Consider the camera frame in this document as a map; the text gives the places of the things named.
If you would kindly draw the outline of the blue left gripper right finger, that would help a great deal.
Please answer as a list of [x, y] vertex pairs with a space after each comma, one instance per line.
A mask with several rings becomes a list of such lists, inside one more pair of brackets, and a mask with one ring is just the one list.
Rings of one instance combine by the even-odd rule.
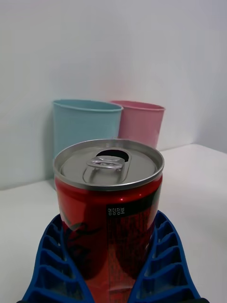
[[171, 221], [156, 215], [153, 245], [129, 297], [130, 303], [185, 303], [200, 299], [180, 237]]

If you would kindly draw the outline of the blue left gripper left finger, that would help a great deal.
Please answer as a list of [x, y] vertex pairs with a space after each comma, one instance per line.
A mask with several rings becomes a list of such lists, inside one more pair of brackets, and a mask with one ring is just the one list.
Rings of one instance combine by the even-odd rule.
[[46, 227], [40, 240], [25, 303], [93, 303], [82, 275], [69, 257], [60, 215]]

